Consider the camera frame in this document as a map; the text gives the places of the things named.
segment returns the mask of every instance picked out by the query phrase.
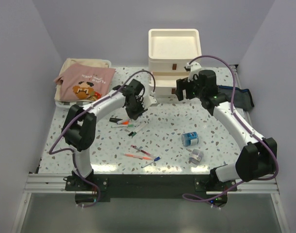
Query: white plastic bin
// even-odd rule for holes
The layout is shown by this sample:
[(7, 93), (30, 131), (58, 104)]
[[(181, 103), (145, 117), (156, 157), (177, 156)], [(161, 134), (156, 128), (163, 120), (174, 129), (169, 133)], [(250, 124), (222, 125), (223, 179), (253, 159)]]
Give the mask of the white plastic bin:
[(151, 29), (148, 42), (149, 70), (156, 78), (156, 93), (173, 94), (176, 80), (188, 76), (186, 63), (201, 55), (198, 30)]

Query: cartoon character print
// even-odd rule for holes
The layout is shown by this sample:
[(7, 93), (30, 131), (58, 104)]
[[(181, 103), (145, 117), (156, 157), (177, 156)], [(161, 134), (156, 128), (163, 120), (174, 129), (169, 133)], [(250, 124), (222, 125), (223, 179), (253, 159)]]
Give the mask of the cartoon character print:
[(72, 88), (78, 99), (96, 101), (101, 97), (101, 94), (92, 88), (93, 83), (81, 81), (78, 84)]

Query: speckled tabletop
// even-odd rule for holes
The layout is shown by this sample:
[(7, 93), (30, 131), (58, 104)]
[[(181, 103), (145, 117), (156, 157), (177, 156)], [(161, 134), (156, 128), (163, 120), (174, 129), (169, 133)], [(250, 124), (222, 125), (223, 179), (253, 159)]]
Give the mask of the speckled tabletop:
[[(116, 67), (111, 87), (122, 84), (134, 72), (146, 67)], [(216, 72), (218, 85), (232, 86), (230, 71), (226, 68), (209, 68)], [(142, 73), (136, 79), (148, 85), (149, 75)], [(134, 138), (129, 137), (127, 129), (112, 129), (110, 117), (126, 118), (125, 109), (117, 109), (104, 117), (96, 128), (96, 139), (90, 148), (92, 168), (101, 174), (209, 174), (209, 170), (237, 160), (240, 153), (233, 137), (226, 128), (201, 107), (198, 99), (179, 102), (176, 96), (158, 98), (160, 103), (150, 107), (137, 121), (149, 124)], [(69, 152), (49, 155), (48, 151), (61, 133), (67, 109), (56, 108), (45, 149), (40, 162), (39, 173), (70, 174), (73, 168)], [(199, 144), (184, 147), (181, 134), (196, 131)], [(151, 166), (141, 168), (146, 161), (126, 157), (124, 153), (138, 153), (131, 145), (161, 160)], [(67, 147), (62, 139), (57, 149)], [(199, 166), (188, 162), (193, 149), (199, 149), (204, 157)]]

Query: pink cloth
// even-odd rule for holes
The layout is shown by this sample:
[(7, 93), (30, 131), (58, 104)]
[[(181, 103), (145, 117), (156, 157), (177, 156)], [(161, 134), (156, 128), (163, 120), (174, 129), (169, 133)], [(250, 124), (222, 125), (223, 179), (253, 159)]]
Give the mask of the pink cloth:
[(114, 74), (113, 68), (88, 67), (75, 63), (60, 74), (54, 82), (61, 85), (61, 101), (95, 101), (108, 93)]

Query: beige cloth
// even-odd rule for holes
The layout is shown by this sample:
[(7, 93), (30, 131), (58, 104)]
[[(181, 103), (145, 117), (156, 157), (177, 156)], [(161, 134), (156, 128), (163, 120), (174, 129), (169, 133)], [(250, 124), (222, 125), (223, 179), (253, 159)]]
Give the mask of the beige cloth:
[[(109, 66), (108, 63), (100, 59), (67, 58), (61, 68), (60, 74), (62, 74), (65, 70), (67, 70), (68, 67), (70, 67), (72, 64), (75, 64), (75, 63), (79, 63), (81, 65), (85, 65), (89, 67), (108, 68)], [(61, 85), (56, 85), (56, 92), (54, 96), (55, 101), (61, 101), (60, 90), (61, 90)]]

